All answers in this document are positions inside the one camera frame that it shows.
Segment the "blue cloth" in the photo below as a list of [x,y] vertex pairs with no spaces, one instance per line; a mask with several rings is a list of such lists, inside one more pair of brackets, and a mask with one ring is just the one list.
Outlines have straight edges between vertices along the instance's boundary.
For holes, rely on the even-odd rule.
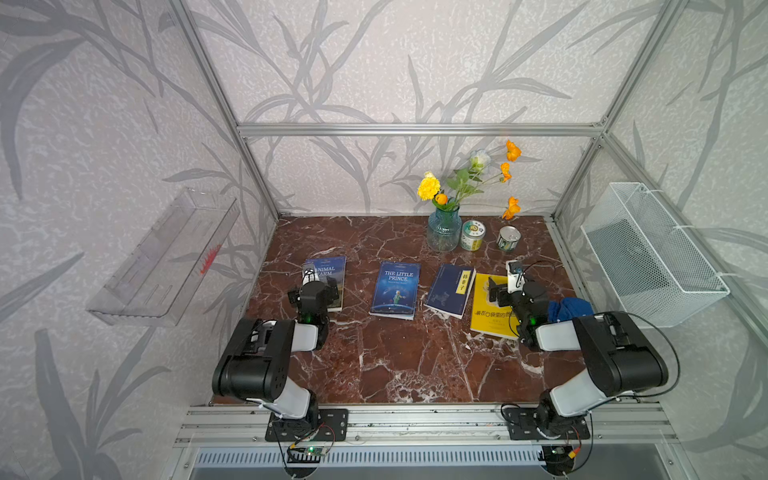
[[581,298],[567,297],[560,301],[550,301],[548,306],[548,321],[560,323],[571,321],[574,318],[592,316],[592,305]]

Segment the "yellow book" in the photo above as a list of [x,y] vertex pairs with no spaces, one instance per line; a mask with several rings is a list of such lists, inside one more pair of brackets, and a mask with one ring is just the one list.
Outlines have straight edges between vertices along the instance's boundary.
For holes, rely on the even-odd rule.
[[507,292],[507,277],[477,273],[473,286],[470,330],[490,336],[518,339],[519,321],[511,306],[500,306],[497,290]]

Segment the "dark navy Chinese book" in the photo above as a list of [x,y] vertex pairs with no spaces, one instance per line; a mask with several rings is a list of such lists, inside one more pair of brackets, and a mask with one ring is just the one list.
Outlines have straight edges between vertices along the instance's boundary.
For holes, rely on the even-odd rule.
[[476,270],[473,267],[442,264],[432,283],[425,306],[442,317],[461,319],[475,275]]

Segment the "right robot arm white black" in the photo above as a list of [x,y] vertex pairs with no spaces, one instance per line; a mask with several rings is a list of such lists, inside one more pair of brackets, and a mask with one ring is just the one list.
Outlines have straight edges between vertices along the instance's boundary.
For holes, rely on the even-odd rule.
[[532,351],[578,351],[584,361],[584,369],[573,378],[544,391],[537,406],[501,407],[512,439],[580,433],[593,409],[622,395],[661,387],[669,379],[662,356],[626,312],[551,322],[546,290],[537,282],[513,292],[506,284],[491,282],[489,299],[512,309],[522,345]]

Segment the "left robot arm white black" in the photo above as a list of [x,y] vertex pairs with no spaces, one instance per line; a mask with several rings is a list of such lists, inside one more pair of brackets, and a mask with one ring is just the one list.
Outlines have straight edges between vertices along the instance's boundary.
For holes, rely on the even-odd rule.
[[243,318],[212,376],[216,396],[255,402],[288,424],[319,425],[316,395],[289,378],[295,352],[321,349],[329,333],[328,307],[339,298],[334,279],[314,280],[288,292],[297,319]]

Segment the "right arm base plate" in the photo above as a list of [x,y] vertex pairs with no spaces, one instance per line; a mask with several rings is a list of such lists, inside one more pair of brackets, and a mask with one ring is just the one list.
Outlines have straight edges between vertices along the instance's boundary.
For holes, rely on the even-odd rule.
[[511,440],[588,440],[592,437],[584,415],[560,417],[554,413],[538,416],[539,408],[506,403],[500,408]]

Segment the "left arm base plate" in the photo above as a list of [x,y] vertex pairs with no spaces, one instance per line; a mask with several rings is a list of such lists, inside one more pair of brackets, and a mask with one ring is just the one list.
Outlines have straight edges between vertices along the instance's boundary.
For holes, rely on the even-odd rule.
[[304,441],[344,441],[349,422],[347,409],[320,408],[301,419],[280,418],[272,413],[265,440],[273,443]]

